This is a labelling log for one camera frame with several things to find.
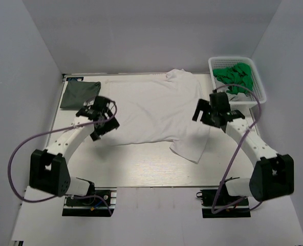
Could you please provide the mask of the white t shirt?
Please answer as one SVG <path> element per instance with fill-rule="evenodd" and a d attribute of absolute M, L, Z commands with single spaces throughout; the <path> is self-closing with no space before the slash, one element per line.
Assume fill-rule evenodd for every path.
<path fill-rule="evenodd" d="M 202 97 L 197 78 L 183 70 L 173 69 L 165 79 L 111 81 L 120 126 L 102 139 L 110 146 L 170 141 L 173 152 L 198 163 L 210 132 L 192 120 Z"/>

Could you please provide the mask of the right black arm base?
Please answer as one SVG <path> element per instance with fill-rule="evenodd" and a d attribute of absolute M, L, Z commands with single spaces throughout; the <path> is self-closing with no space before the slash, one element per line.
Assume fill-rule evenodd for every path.
<path fill-rule="evenodd" d="M 249 211 L 249 201 L 247 198 L 240 201 L 239 203 L 230 206 L 216 214 L 213 214 L 211 211 L 213 201 L 215 199 L 215 195 L 217 192 L 217 188 L 203 189 L 199 190 L 196 193 L 196 198 L 201 200 L 202 204 L 202 217 L 203 218 L 250 218 L 251 213 Z M 219 210 L 222 207 L 235 202 L 240 199 L 239 196 L 230 196 L 226 190 L 226 188 L 222 188 L 220 195 L 217 199 L 214 210 Z"/>

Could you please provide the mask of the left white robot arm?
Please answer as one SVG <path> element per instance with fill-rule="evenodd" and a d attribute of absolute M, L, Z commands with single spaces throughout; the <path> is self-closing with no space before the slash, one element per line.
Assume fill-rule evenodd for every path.
<path fill-rule="evenodd" d="M 58 196 L 78 196 L 84 204 L 95 201 L 96 192 L 91 181 L 73 177 L 68 163 L 74 152 L 90 137 L 97 141 L 102 135 L 119 128 L 115 118 L 116 103 L 96 96 L 75 114 L 69 127 L 44 150 L 35 150 L 30 157 L 30 187 Z"/>

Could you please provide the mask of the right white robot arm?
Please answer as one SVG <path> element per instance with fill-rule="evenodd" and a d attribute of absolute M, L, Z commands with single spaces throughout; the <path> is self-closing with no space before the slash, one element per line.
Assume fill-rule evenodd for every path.
<path fill-rule="evenodd" d="M 238 196 L 253 197 L 261 202 L 294 192 L 293 158 L 279 154 L 252 131 L 243 113 L 231 109 L 226 93 L 212 93 L 210 100 L 199 99 L 192 119 L 221 129 L 237 143 L 236 150 L 242 150 L 253 165 L 249 178 L 223 177 L 219 186 L 222 203 L 231 204 Z"/>

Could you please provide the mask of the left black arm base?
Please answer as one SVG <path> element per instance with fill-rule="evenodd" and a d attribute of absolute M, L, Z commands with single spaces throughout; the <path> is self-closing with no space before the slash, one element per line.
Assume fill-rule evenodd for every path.
<path fill-rule="evenodd" d="M 94 197 L 75 199 L 66 197 L 62 209 L 63 217 L 111 217 L 116 206 L 116 188 L 95 189 Z"/>

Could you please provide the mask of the grey t shirt in basket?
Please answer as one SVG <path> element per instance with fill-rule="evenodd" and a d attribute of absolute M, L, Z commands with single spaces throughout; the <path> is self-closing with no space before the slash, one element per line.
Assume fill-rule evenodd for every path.
<path fill-rule="evenodd" d="M 226 93 L 230 101 L 246 101 L 246 90 L 241 87 L 231 86 L 227 89 Z"/>

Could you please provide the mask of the folded dark green t shirt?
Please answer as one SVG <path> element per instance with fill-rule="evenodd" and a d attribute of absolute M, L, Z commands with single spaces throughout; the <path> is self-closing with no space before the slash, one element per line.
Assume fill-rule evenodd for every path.
<path fill-rule="evenodd" d="M 60 108 L 63 110 L 79 110 L 84 102 L 95 98 L 101 89 L 101 82 L 71 80 L 62 96 Z"/>

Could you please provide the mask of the white plastic basket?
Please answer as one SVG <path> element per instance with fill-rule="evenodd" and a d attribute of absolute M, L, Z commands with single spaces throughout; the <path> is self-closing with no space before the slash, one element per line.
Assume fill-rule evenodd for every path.
<path fill-rule="evenodd" d="M 264 104 L 267 100 L 264 87 L 262 85 L 261 79 L 259 77 L 256 66 L 253 61 L 247 57 L 239 57 L 239 56 L 217 56 L 211 57 L 208 60 L 209 70 L 212 80 L 213 89 L 216 89 L 222 85 L 222 82 L 218 81 L 213 75 L 213 69 L 222 69 L 227 67 L 232 67 L 237 63 L 245 63 L 248 64 L 252 70 L 252 80 L 253 80 L 253 93 L 259 100 L 261 104 Z M 246 96 L 248 99 L 246 101 L 229 101 L 230 105 L 234 109 L 242 109 L 242 108 L 252 108 L 257 105 L 257 102 L 253 95 L 249 92 L 246 92 Z"/>

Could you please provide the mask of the crumpled green t shirt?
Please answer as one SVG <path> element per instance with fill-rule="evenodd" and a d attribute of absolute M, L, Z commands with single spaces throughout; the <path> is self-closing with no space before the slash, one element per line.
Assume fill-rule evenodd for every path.
<path fill-rule="evenodd" d="M 248 64 L 237 63 L 232 67 L 212 71 L 214 77 L 223 84 L 236 84 L 253 91 L 252 70 Z"/>

